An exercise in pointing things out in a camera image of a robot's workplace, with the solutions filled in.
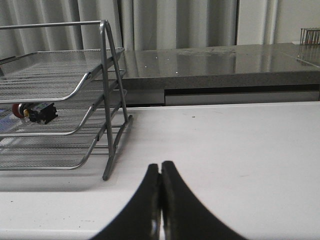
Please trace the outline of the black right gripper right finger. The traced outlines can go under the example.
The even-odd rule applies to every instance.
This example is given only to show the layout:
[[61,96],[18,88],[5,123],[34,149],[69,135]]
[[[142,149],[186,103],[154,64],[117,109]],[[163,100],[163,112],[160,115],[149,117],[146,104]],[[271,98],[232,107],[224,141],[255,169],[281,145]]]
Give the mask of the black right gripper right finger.
[[166,240],[244,240],[213,215],[184,182],[175,164],[161,165],[161,201]]

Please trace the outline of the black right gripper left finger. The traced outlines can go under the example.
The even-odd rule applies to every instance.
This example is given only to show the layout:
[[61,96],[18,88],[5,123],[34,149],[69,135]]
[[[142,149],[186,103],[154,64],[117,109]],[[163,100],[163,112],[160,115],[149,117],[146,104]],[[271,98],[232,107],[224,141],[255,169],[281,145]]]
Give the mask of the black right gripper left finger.
[[136,192],[121,212],[93,240],[158,240],[161,225],[161,175],[150,164]]

